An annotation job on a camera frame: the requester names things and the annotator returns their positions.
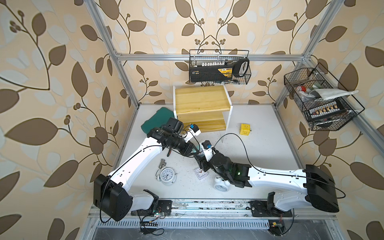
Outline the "mint square alarm clock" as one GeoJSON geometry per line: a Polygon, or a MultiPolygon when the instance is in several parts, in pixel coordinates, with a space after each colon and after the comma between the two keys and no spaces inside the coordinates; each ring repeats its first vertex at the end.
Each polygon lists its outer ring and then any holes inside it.
{"type": "Polygon", "coordinates": [[[195,144],[194,149],[195,149],[196,153],[200,153],[201,152],[200,144],[195,144]]]}

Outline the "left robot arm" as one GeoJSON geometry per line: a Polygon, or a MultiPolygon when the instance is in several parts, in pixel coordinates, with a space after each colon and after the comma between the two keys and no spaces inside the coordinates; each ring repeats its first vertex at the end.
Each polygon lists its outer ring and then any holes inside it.
{"type": "Polygon", "coordinates": [[[118,222],[129,212],[150,211],[158,208],[159,197],[149,190],[130,193],[130,189],[148,163],[164,149],[169,149],[183,157],[193,158],[199,149],[190,141],[201,133],[196,124],[189,125],[183,136],[184,124],[169,118],[161,127],[147,133],[140,147],[119,167],[107,176],[100,174],[94,181],[94,205],[100,213],[107,214],[118,222]]]}

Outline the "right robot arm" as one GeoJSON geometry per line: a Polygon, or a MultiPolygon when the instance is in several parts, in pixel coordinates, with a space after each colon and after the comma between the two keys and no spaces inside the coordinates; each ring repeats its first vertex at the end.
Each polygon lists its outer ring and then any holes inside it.
{"type": "Polygon", "coordinates": [[[314,165],[298,170],[263,169],[234,163],[219,152],[213,154],[210,160],[203,153],[195,159],[204,172],[212,170],[225,183],[237,188],[280,189],[280,193],[269,193],[268,204],[282,212],[308,206],[328,213],[340,210],[334,178],[314,165]]]}

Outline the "lilac square alarm clock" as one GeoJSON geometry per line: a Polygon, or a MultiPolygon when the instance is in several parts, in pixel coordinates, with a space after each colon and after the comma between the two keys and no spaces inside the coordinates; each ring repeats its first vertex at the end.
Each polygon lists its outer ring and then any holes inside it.
{"type": "Polygon", "coordinates": [[[204,179],[204,178],[206,178],[207,176],[208,176],[208,172],[205,172],[203,169],[201,169],[201,168],[196,168],[196,169],[194,169],[194,172],[195,172],[195,174],[196,174],[196,176],[197,176],[197,178],[199,179],[199,180],[202,180],[202,179],[204,179]]]}

